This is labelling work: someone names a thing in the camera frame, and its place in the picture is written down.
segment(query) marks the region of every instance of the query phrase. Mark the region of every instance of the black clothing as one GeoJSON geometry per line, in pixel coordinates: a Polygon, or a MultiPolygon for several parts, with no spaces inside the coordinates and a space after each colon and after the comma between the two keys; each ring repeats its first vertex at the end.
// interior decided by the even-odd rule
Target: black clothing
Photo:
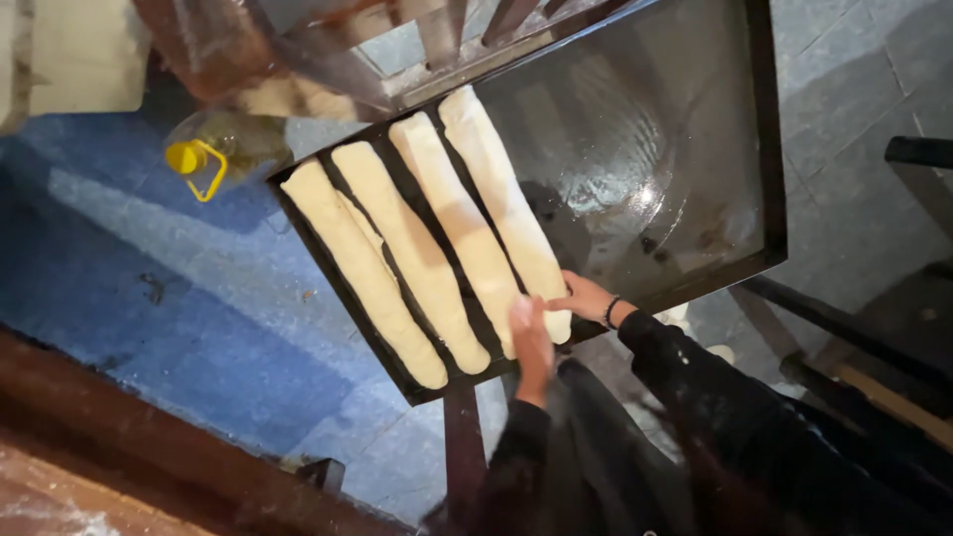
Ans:
{"type": "MultiPolygon", "coordinates": [[[[698,346],[678,327],[665,326],[635,311],[622,322],[618,336],[634,353],[632,372],[665,406],[668,415],[678,419],[682,431],[701,442],[724,470],[763,492],[780,510],[796,514],[813,529],[824,532],[944,531],[919,506],[845,459],[802,415],[800,402],[745,376],[698,346]]],[[[577,367],[585,368],[574,360],[564,363],[560,377],[568,368],[573,378],[585,378],[577,374],[577,367]]],[[[581,415],[583,427],[596,430],[597,438],[606,438],[598,433],[598,413],[581,415]]],[[[546,411],[527,402],[510,404],[509,421],[490,461],[471,533],[537,532],[549,426],[546,411]],[[501,511],[511,512],[509,517],[518,519],[498,517],[501,511]]],[[[599,446],[601,453],[608,449],[609,456],[616,456],[614,460],[625,455],[624,451],[612,452],[615,445],[611,440],[600,441],[608,443],[599,446]]],[[[620,465],[625,464],[614,463],[602,471],[602,480],[615,490],[614,499],[638,512],[627,524],[608,523],[608,531],[672,533],[646,479],[629,468],[613,470],[620,465]]],[[[593,488],[599,506],[608,507],[599,493],[604,486],[593,484],[593,488]]]]}

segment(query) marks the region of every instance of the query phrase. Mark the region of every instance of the bracelet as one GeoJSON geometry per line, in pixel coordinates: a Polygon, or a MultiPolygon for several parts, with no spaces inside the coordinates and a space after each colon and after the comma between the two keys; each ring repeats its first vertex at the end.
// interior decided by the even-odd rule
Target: bracelet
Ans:
{"type": "Polygon", "coordinates": [[[609,305],[605,308],[605,313],[602,313],[602,325],[609,329],[618,329],[616,326],[612,325],[612,321],[609,320],[609,316],[612,315],[612,308],[616,306],[620,299],[621,298],[618,294],[612,296],[612,301],[610,301],[609,305]]]}

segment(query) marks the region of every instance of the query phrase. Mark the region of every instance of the oil bottle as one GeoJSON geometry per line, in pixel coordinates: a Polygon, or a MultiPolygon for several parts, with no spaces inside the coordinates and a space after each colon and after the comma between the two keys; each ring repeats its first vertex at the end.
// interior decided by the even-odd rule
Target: oil bottle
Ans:
{"type": "Polygon", "coordinates": [[[194,113],[166,138],[166,162],[199,201],[264,180],[293,163],[285,119],[220,110],[194,113]]]}

